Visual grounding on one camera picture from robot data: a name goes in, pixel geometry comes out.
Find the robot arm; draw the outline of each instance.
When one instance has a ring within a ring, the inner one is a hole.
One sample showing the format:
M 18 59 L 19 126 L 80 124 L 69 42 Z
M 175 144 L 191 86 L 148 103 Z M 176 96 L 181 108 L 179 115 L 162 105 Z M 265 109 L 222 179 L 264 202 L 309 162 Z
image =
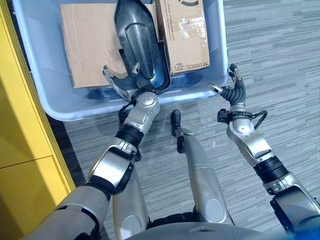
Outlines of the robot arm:
M 135 106 L 105 151 L 92 164 L 88 182 L 73 190 L 23 239 L 100 239 L 111 196 L 126 188 L 134 170 L 132 161 L 138 153 L 138 146 L 160 111 L 160 105 L 153 92 L 139 91 L 136 85 L 138 63 L 126 79 L 111 77 L 107 68 L 103 72 L 110 85 L 125 100 L 134 100 Z
M 284 229 L 298 232 L 313 224 L 319 226 L 319 203 L 295 175 L 284 167 L 266 140 L 256 131 L 268 113 L 262 111 L 252 114 L 246 110 L 243 76 L 234 64 L 231 64 L 229 69 L 229 75 L 235 81 L 234 89 L 220 88 L 212 84 L 208 86 L 230 102 L 230 111 L 221 109 L 218 112 L 218 122 L 228 124 L 227 136 L 253 167 L 266 191 L 274 196 L 270 204 Z M 254 126 L 252 119 L 261 115 L 261 119 Z

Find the plastic storage bin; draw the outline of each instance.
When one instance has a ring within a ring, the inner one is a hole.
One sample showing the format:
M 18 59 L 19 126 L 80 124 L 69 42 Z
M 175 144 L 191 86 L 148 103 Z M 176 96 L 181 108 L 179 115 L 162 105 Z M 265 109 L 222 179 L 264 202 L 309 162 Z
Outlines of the plastic storage bin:
M 126 102 L 111 88 L 73 88 L 65 52 L 60 4 L 116 3 L 116 0 L 13 0 L 15 15 L 41 105 L 52 118 L 74 121 L 117 112 Z M 210 67 L 173 77 L 158 95 L 160 104 L 215 95 L 208 83 L 228 83 L 228 58 L 222 0 L 204 0 Z

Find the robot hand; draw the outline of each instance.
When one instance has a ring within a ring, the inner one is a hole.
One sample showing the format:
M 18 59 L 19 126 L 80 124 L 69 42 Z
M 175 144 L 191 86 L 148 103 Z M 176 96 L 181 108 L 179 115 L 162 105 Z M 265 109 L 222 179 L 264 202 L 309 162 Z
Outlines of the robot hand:
M 240 152 L 253 167 L 263 182 L 266 191 L 273 195 L 270 202 L 274 213 L 284 229 L 298 232 L 302 228 L 320 225 L 320 205 L 288 171 L 273 153 L 266 140 L 256 129 L 267 116 L 267 111 L 252 114 L 246 110 L 246 89 L 243 75 L 238 67 L 231 64 L 229 76 L 234 89 L 209 84 L 209 89 L 220 94 L 230 103 L 230 111 L 221 109 L 217 121 L 228 124 L 227 136 L 237 145 Z M 252 119 L 262 116 L 254 126 Z

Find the brown cardboard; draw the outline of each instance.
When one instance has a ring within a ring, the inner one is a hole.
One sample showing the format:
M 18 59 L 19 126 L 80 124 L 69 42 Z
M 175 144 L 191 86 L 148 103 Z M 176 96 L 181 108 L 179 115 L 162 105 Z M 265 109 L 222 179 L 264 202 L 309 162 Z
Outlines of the brown cardboard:
M 156 0 L 159 38 L 164 40 L 171 75 L 210 65 L 202 0 Z
M 146 4 L 158 34 L 156 8 Z M 60 6 L 64 46 L 75 88 L 109 85 L 104 65 L 117 76 L 127 75 L 119 54 L 121 44 L 114 24 L 115 3 L 81 3 Z

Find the yellow furniture panel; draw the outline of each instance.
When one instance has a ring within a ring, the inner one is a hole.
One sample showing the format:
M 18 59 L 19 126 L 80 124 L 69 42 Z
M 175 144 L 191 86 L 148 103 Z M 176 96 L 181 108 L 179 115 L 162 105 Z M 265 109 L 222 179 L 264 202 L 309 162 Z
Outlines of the yellow furniture panel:
M 0 0 L 0 239 L 29 233 L 74 188 Z
M 27 234 L 67 195 L 52 156 L 1 168 L 0 183 L 0 239 Z
M 17 81 L 13 46 L 8 41 L 5 28 L 0 27 L 0 168 L 50 156 L 51 151 L 38 122 L 24 83 Z

